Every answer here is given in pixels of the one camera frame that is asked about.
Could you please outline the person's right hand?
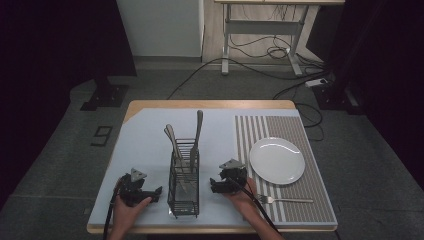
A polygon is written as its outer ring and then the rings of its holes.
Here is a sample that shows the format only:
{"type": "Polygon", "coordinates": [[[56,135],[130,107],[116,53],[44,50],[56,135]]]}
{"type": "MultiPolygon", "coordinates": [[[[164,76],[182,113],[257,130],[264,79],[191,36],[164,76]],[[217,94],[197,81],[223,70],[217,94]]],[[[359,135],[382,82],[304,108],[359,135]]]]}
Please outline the person's right hand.
{"type": "Polygon", "coordinates": [[[243,191],[234,194],[224,194],[224,197],[230,200],[235,209],[248,222],[262,219],[253,200],[243,191]]]}

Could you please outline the silver fork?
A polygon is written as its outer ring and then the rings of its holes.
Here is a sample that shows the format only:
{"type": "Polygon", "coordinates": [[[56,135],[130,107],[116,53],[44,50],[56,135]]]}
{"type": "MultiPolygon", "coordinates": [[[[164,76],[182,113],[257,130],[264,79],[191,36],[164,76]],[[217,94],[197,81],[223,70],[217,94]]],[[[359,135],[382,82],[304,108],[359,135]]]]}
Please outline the silver fork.
{"type": "Polygon", "coordinates": [[[293,202],[293,203],[313,203],[313,199],[293,199],[293,198],[273,198],[271,196],[258,194],[256,198],[264,204],[272,204],[274,202],[293,202]]]}

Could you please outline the grey striped placemat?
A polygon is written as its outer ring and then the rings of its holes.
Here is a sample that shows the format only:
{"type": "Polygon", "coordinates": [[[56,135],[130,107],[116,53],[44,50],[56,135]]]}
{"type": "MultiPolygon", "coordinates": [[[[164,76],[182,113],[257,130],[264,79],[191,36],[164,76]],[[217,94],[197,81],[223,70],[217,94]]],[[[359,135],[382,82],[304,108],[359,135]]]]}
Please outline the grey striped placemat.
{"type": "Polygon", "coordinates": [[[237,158],[278,227],[334,228],[337,220],[298,116],[237,116],[237,158]]]}

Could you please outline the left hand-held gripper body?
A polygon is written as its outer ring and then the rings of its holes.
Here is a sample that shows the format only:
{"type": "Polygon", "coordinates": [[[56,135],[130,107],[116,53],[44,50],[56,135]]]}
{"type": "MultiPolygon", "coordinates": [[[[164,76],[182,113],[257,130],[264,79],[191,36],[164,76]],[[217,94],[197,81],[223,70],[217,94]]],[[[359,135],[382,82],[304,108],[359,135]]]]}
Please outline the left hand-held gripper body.
{"type": "Polygon", "coordinates": [[[148,194],[142,190],[146,177],[146,174],[132,168],[129,173],[120,178],[118,193],[127,206],[134,207],[148,197],[148,194]]]}

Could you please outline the white round plate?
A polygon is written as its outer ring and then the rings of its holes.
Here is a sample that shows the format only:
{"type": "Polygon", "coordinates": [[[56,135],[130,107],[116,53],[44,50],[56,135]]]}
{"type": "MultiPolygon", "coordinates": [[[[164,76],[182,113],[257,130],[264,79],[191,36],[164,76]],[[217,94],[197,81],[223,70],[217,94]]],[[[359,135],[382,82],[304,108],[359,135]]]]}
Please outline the white round plate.
{"type": "Polygon", "coordinates": [[[287,185],[299,180],[306,163],[302,152],[291,142],[282,138],[263,138],[250,150],[250,165],[263,180],[287,185]]]}

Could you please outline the silver table knife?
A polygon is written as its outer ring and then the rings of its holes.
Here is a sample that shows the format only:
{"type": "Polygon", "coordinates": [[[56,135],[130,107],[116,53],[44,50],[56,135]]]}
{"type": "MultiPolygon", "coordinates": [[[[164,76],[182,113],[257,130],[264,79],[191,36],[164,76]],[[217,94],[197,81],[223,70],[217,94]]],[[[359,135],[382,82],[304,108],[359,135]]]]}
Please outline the silver table knife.
{"type": "Polygon", "coordinates": [[[201,128],[203,123],[203,111],[197,110],[197,128],[196,128],[196,135],[194,138],[194,144],[190,150],[190,172],[194,172],[194,164],[196,161],[196,155],[198,151],[198,142],[200,138],[201,128]]]}

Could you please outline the white power strip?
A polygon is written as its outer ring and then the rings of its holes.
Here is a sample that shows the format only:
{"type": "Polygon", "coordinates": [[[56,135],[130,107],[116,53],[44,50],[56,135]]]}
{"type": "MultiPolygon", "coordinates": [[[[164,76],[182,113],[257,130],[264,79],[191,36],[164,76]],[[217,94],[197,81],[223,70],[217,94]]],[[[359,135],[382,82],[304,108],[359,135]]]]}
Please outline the white power strip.
{"type": "Polygon", "coordinates": [[[315,80],[310,80],[305,82],[305,86],[307,88],[311,88],[311,87],[315,87],[315,86],[320,86],[320,85],[324,85],[327,84],[328,81],[325,78],[320,78],[320,79],[315,79],[315,80]]]}

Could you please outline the person's left hand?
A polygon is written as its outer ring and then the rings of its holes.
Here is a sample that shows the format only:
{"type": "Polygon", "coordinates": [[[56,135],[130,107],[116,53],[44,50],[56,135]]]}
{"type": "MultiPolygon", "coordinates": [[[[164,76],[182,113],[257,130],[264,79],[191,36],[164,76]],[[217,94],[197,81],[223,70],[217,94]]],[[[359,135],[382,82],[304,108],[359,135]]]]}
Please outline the person's left hand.
{"type": "Polygon", "coordinates": [[[120,196],[115,198],[113,210],[113,230],[116,232],[127,232],[133,227],[135,221],[142,211],[150,204],[152,198],[147,197],[136,206],[129,207],[120,196]]]}

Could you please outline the white cabinet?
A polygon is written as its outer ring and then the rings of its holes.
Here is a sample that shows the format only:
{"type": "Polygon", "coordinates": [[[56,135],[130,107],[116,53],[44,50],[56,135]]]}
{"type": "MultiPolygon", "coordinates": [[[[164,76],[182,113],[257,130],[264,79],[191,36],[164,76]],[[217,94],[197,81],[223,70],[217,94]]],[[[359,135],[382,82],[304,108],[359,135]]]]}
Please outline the white cabinet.
{"type": "Polygon", "coordinates": [[[204,0],[117,0],[117,4],[134,56],[202,56],[204,0]]]}

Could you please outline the black curtain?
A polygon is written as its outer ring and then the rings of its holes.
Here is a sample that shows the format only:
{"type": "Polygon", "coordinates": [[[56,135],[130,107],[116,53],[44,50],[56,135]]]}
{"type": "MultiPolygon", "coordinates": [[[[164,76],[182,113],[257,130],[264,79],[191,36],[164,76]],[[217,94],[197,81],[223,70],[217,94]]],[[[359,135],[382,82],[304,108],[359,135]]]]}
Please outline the black curtain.
{"type": "Polygon", "coordinates": [[[136,70],[117,0],[0,0],[0,210],[75,86],[136,70]]]}
{"type": "Polygon", "coordinates": [[[345,0],[320,6],[307,49],[424,190],[424,0],[345,0]]]}

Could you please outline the black stand base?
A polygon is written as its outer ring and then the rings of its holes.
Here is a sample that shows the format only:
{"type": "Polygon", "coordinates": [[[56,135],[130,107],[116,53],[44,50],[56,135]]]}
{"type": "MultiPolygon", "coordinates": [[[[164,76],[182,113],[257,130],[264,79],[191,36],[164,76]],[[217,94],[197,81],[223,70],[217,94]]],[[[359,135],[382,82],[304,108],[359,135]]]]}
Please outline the black stand base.
{"type": "Polygon", "coordinates": [[[120,107],[129,89],[128,85],[111,84],[107,77],[95,78],[96,89],[81,111],[95,111],[99,107],[120,107]]]}
{"type": "Polygon", "coordinates": [[[336,85],[321,85],[312,88],[321,110],[346,111],[350,115],[363,115],[361,99],[347,86],[344,89],[336,85]]]}

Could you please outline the white metal frame desk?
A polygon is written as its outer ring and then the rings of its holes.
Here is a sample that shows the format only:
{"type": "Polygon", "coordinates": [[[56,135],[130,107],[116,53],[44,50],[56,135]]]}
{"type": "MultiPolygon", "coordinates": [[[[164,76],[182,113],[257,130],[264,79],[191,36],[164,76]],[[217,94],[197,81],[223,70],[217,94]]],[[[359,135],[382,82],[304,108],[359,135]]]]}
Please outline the white metal frame desk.
{"type": "Polygon", "coordinates": [[[229,74],[229,39],[238,35],[286,35],[293,37],[293,43],[286,51],[290,65],[296,76],[302,76],[302,70],[296,56],[296,49],[305,24],[310,6],[343,6],[345,0],[214,0],[224,6],[224,45],[222,50],[221,73],[229,74]],[[303,10],[298,21],[271,20],[235,20],[231,17],[233,5],[294,5],[303,10]]]}

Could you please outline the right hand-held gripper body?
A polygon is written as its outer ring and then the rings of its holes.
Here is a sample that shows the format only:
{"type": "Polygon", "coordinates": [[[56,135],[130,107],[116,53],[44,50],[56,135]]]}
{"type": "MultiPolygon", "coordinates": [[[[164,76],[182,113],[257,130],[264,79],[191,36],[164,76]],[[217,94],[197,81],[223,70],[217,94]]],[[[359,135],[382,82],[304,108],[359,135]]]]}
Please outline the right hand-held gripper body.
{"type": "Polygon", "coordinates": [[[247,170],[242,162],[231,159],[221,164],[220,168],[221,184],[219,185],[230,186],[230,193],[236,193],[246,185],[247,170]]]}

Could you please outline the silver cutlery piece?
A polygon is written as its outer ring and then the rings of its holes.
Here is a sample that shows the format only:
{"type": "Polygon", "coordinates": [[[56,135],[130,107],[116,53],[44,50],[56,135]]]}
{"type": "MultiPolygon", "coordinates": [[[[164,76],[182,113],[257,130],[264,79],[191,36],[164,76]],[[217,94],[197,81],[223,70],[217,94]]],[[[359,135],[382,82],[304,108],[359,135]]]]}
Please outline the silver cutlery piece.
{"type": "Polygon", "coordinates": [[[181,185],[181,187],[183,189],[186,189],[186,182],[183,179],[183,174],[184,174],[184,165],[183,165],[183,160],[181,158],[179,149],[178,149],[178,145],[177,145],[177,141],[175,139],[175,135],[174,135],[174,131],[173,128],[170,124],[167,124],[165,129],[164,129],[165,134],[167,135],[167,137],[170,139],[172,147],[173,147],[173,158],[174,158],[174,168],[176,173],[178,174],[177,178],[178,181],[181,185]]]}
{"type": "Polygon", "coordinates": [[[165,126],[164,131],[167,134],[168,138],[170,139],[172,147],[173,147],[172,163],[173,163],[173,169],[175,170],[175,173],[176,173],[176,179],[178,183],[180,184],[184,193],[187,194],[189,183],[186,180],[185,172],[184,172],[185,162],[180,152],[180,149],[175,137],[174,129],[171,124],[167,124],[165,126]]]}

